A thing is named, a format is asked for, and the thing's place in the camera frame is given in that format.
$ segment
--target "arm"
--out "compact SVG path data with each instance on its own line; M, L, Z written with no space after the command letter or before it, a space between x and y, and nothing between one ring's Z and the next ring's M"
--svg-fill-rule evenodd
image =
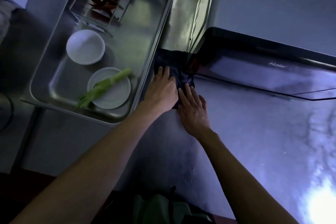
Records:
M211 130L204 98L193 87L185 88L187 96L179 89L181 122L207 153L238 223L297 224Z
M178 100L175 78L160 68L145 100L118 127L98 141L13 221L19 223L90 223L123 172L147 128Z

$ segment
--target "white bowl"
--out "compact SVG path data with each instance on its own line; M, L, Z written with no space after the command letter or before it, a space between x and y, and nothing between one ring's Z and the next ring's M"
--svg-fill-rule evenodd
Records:
M119 73L114 67L105 67L95 72L87 83L87 91L93 89L97 82L101 82ZM114 109L123 105L131 93L131 82L128 77L108 89L99 99L93 100L96 106L102 109Z
M95 31L80 30L70 36L66 52L72 61L80 65L92 65L104 56L105 42Z

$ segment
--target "stainless steel tray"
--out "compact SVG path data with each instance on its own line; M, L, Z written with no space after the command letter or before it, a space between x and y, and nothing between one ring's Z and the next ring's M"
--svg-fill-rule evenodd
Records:
M100 62L90 66L78 65L66 54L65 46L70 35L90 28L78 22L65 8L22 99L113 127L137 106L172 1L131 0L121 21L113 21L108 28L113 37L100 33L106 52ZM86 92L91 75L103 67L130 67L133 70L130 78L132 91L127 102L110 110L94 105L85 109L75 108L78 96Z

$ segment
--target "haier logo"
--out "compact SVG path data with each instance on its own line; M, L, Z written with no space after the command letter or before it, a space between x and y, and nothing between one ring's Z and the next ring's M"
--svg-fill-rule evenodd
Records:
M276 64L276 63L273 63L273 62L269 63L269 65L275 66L275 67L287 67L287 66L284 66L282 64Z

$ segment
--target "black towel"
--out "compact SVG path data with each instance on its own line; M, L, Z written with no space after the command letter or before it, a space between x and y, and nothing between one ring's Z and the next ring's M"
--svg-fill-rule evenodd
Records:
M170 76L174 76L176 79L176 87L181 88L186 94L185 84L188 83L190 86L195 87L194 77L183 71L185 64L187 63L188 52L181 51L169 51L165 49L158 48L154 56L154 73L158 73L160 66L163 69L169 66ZM178 102L174 105L173 109L177 109L179 104L181 104L180 96L178 97Z

